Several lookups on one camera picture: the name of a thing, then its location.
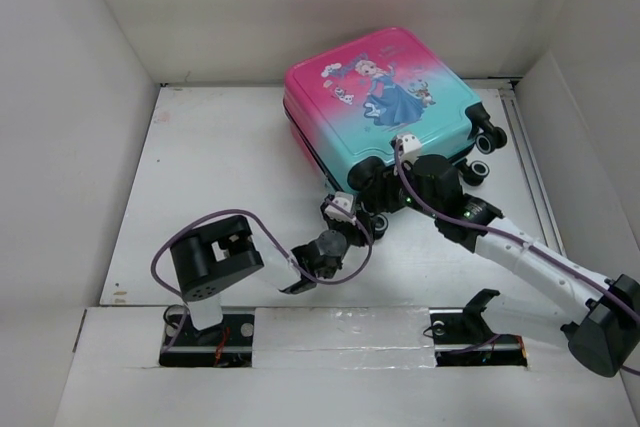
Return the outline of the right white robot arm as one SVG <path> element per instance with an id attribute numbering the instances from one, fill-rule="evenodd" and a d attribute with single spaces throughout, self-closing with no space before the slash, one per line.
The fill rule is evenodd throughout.
<path id="1" fill-rule="evenodd" d="M 558 331 L 588 370 L 613 377 L 639 345 L 639 283 L 582 267 L 517 227 L 488 201 L 463 190 L 458 169 L 441 155 L 398 159 L 369 157 L 350 182 L 374 212 L 412 208 L 434 220 L 438 232 L 490 260 L 541 292 L 565 315 Z"/>

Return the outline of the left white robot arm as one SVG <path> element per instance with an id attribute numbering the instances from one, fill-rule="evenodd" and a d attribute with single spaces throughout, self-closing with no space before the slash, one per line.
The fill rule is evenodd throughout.
<path id="1" fill-rule="evenodd" d="M 266 265 L 253 241 L 251 222 L 300 276 L 281 290 L 283 294 L 297 295 L 318 285 L 340 285 L 358 276 L 386 227 L 379 227 L 374 216 L 346 205 L 325 203 L 322 216 L 327 229 L 292 250 L 285 249 L 256 214 L 243 209 L 205 215 L 170 237 L 150 266 L 153 279 L 181 300 L 180 317 L 164 320 L 172 329 L 166 346 L 172 347 L 187 325 L 201 343 L 212 343 L 220 337 L 223 314 L 219 304 L 210 301 Z"/>

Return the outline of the teal pink suitcase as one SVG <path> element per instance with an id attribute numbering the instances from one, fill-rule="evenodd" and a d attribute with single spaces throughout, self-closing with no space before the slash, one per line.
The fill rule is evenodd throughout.
<path id="1" fill-rule="evenodd" d="M 294 138 L 332 192 L 355 197 L 354 167 L 369 157 L 395 162 L 391 140 L 414 134 L 421 154 L 446 157 L 469 185 L 488 175 L 473 150 L 503 148 L 481 98 L 410 31 L 379 30 L 291 66 L 284 111 Z"/>

